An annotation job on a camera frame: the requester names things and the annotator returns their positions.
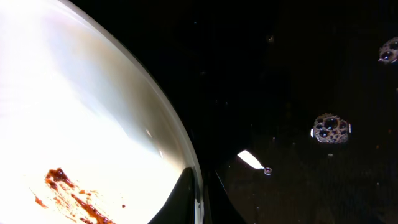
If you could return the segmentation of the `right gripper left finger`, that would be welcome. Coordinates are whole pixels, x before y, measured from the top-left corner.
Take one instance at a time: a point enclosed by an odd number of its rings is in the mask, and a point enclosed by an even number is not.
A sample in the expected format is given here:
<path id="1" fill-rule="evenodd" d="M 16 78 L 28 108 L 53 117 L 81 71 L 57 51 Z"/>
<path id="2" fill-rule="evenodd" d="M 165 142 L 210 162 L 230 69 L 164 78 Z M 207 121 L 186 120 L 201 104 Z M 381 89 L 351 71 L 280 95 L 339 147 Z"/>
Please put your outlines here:
<path id="1" fill-rule="evenodd" d="M 149 224 L 194 224 L 195 181 L 193 170 L 183 170 L 164 206 Z"/>

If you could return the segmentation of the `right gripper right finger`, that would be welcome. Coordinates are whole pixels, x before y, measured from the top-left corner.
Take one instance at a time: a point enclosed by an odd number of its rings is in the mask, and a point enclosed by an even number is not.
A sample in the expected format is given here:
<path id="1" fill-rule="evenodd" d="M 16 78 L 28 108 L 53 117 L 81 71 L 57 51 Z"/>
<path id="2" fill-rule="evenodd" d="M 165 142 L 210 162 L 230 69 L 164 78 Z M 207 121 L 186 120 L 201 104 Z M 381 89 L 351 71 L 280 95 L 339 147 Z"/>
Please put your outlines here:
<path id="1" fill-rule="evenodd" d="M 205 174 L 205 224 L 245 224 L 215 170 Z"/>

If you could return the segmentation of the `light blue plate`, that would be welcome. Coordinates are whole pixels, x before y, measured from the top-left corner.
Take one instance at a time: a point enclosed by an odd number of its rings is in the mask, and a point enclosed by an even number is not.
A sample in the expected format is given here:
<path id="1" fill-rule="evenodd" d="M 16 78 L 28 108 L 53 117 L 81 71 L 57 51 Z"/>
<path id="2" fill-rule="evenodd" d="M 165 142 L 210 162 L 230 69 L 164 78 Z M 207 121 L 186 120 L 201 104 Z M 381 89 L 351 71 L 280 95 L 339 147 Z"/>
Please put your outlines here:
<path id="1" fill-rule="evenodd" d="M 164 92 L 70 1 L 1 1 L 1 222 L 149 223 L 201 170 Z"/>

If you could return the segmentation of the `round black tray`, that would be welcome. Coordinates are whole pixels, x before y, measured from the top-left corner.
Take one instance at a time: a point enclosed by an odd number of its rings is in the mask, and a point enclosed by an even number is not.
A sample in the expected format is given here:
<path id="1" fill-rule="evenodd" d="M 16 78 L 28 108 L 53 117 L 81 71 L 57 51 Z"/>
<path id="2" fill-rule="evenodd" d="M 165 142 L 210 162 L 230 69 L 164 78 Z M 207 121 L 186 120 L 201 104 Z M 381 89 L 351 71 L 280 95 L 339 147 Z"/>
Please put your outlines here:
<path id="1" fill-rule="evenodd" d="M 397 222 L 397 2 L 77 1 L 246 223 Z"/>

